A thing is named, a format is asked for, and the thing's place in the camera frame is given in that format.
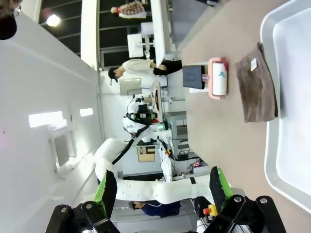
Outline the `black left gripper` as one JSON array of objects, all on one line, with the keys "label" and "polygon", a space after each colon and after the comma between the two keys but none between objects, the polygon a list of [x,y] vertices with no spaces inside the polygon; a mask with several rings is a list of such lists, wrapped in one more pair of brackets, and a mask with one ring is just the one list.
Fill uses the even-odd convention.
[{"label": "black left gripper", "polygon": [[149,109],[147,104],[139,104],[130,113],[127,113],[127,117],[132,120],[154,120],[156,113]]}]

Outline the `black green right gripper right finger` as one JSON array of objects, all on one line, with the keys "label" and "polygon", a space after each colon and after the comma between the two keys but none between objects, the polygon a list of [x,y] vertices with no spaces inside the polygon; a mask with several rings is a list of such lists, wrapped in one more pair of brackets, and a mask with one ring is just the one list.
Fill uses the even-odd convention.
[{"label": "black green right gripper right finger", "polygon": [[205,229],[206,233],[285,233],[286,229],[270,196],[251,200],[233,194],[224,173],[211,169],[209,187],[217,215]]}]

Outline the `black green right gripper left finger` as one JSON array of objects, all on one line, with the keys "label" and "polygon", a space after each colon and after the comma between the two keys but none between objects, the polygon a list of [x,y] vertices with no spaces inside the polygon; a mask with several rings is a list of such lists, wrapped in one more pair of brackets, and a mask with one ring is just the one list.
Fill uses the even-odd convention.
[{"label": "black green right gripper left finger", "polygon": [[113,172],[106,171],[92,200],[75,208],[57,205],[45,232],[47,233],[118,233],[111,215],[117,194],[117,182]]}]

